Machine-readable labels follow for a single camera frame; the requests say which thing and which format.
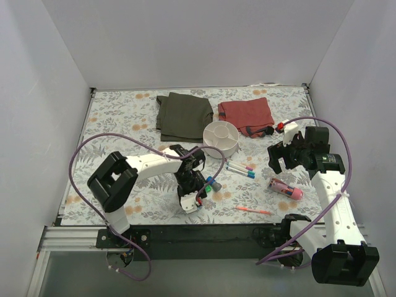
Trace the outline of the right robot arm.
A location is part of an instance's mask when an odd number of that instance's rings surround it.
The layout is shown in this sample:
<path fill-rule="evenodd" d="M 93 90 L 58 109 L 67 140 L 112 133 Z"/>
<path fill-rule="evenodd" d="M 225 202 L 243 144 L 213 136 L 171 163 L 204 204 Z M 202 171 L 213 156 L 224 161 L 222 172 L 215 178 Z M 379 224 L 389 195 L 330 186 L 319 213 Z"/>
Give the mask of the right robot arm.
<path fill-rule="evenodd" d="M 281 222 L 280 238 L 287 246 L 299 244 L 311 258 L 311 270 L 317 283 L 363 286 L 379 262 L 376 247 L 367 245 L 357 227 L 348 194 L 345 167 L 338 154 L 330 152 L 329 130 L 308 126 L 301 132 L 295 122 L 280 123 L 283 140 L 268 148 L 269 166 L 281 172 L 302 166 L 308 173 L 324 211 L 322 236 L 308 217 L 290 214 Z"/>

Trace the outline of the green cap black highlighter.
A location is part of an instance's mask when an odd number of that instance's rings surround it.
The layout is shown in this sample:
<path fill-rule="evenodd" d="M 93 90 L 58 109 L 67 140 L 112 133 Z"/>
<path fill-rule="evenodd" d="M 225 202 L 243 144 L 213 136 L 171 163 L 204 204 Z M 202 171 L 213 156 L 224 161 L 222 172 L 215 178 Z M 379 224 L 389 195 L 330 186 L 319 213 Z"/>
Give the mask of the green cap black highlighter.
<path fill-rule="evenodd" d="M 210 192 L 213 192 L 214 190 L 213 190 L 213 187 L 212 187 L 211 185 L 207 185 L 207 186 L 205 187 L 205 191 L 206 191 L 206 193 L 208 194 L 208 193 L 210 193 Z"/>

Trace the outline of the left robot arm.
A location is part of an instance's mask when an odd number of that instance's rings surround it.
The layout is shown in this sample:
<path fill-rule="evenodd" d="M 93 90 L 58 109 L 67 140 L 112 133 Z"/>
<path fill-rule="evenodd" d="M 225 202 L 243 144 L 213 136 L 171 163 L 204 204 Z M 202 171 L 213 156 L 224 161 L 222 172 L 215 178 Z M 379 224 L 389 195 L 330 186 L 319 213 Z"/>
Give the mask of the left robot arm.
<path fill-rule="evenodd" d="M 111 153 L 91 175 L 87 186 L 100 203 L 107 224 L 112 227 L 110 240 L 117 247 L 126 247 L 132 239 L 124 204 L 135 183 L 171 173 L 178 182 L 179 204 L 186 214 L 198 210 L 207 197 L 206 180 L 196 168 L 205 163 L 204 152 L 181 145 L 172 145 L 159 154 L 125 157 Z"/>

